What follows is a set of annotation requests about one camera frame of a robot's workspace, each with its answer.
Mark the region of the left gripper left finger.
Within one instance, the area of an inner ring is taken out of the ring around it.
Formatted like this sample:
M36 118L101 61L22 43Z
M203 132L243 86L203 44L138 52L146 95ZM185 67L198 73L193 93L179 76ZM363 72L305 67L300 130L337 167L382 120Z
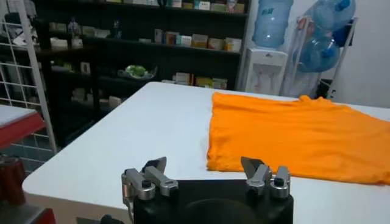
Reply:
M164 174L166 162L164 156L149 160L140 171L126 169L121 175L123 202L130 203L135 198L152 200L157 191L162 196L172 197L178 191L179 183Z

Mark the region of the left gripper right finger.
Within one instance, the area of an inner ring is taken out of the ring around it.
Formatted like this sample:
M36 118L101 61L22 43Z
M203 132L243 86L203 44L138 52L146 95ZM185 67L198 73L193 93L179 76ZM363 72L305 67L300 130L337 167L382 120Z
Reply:
M241 165L246 174L249 192L256 197L270 193L276 199L287 199L290 196L291 174L287 166L279 166L273 174L270 166L260 159L241 157Z

